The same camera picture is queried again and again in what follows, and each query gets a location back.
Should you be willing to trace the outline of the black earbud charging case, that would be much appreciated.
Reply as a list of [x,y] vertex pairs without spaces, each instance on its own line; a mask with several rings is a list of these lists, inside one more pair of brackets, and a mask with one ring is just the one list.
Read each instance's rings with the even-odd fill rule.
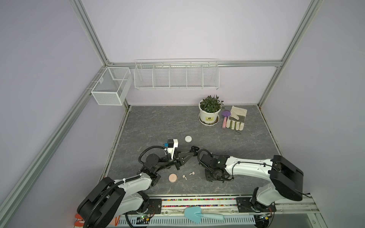
[[193,156],[197,156],[199,153],[200,148],[197,146],[192,146],[190,152],[193,154]]

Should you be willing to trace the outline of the white earbud charging case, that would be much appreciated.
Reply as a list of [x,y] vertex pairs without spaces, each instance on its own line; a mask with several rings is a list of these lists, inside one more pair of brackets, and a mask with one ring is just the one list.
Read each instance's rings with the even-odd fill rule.
[[187,142],[187,143],[190,143],[191,141],[192,141],[192,137],[191,136],[186,136],[185,138],[184,138],[184,140]]

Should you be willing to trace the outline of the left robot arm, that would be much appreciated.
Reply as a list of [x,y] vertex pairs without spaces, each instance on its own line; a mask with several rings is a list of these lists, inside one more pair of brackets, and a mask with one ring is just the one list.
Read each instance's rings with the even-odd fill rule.
[[174,145],[150,146],[139,156],[142,165],[137,175],[113,180],[104,177],[85,197],[77,208],[85,228],[105,228],[111,220],[130,211],[146,212],[149,196],[145,191],[155,186],[161,176],[160,170],[175,166],[180,169],[186,162],[198,155],[199,148],[178,151]]

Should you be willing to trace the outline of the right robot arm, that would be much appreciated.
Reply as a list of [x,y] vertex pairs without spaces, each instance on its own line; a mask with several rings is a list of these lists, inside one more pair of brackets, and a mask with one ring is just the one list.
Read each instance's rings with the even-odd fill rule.
[[233,181],[236,176],[250,176],[268,181],[254,189],[250,197],[236,201],[239,212],[275,212],[274,203],[281,199],[302,201],[304,173],[281,155],[271,159],[250,160],[228,155],[215,155],[206,149],[197,153],[199,164],[205,168],[207,181]]

